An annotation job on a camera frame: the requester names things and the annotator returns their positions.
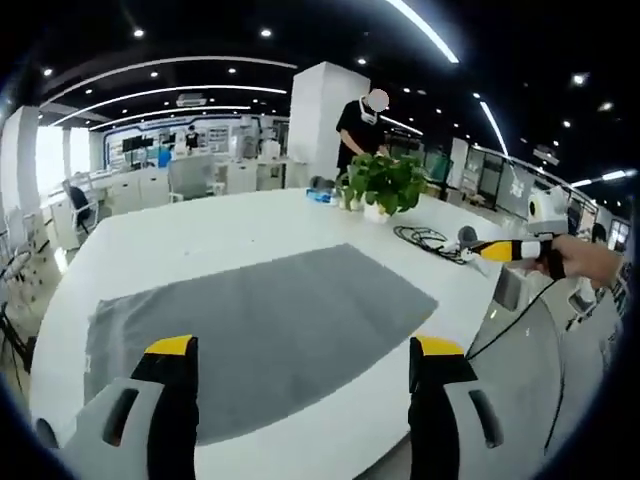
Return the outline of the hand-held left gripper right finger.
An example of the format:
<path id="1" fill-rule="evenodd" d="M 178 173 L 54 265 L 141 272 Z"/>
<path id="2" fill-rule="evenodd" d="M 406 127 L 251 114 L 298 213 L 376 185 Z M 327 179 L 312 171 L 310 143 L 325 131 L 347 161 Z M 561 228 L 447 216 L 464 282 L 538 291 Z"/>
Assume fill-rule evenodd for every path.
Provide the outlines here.
<path id="1" fill-rule="evenodd" d="M 424 335 L 409 342 L 409 437 L 412 479 L 459 479 L 465 463 L 504 443 L 489 395 L 457 343 Z"/>

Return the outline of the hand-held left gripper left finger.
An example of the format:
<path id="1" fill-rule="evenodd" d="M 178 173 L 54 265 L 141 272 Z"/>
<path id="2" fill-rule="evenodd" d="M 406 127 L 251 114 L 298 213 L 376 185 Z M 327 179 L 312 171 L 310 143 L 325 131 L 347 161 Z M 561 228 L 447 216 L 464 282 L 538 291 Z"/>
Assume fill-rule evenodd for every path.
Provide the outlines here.
<path id="1" fill-rule="evenodd" d="M 77 479 L 194 479 L 198 385 L 198 338 L 157 340 L 49 447 Z"/>

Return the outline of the person's right hand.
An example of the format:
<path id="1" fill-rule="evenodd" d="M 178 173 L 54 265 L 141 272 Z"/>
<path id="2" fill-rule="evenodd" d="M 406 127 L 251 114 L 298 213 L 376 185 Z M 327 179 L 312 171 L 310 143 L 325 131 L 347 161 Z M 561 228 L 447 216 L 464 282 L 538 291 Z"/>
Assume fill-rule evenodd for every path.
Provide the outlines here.
<path id="1" fill-rule="evenodd" d="M 570 235 L 556 236 L 552 249 L 561 255 L 567 277 L 585 277 L 594 288 L 628 287 L 632 280 L 632 264 L 604 244 L 583 241 Z"/>

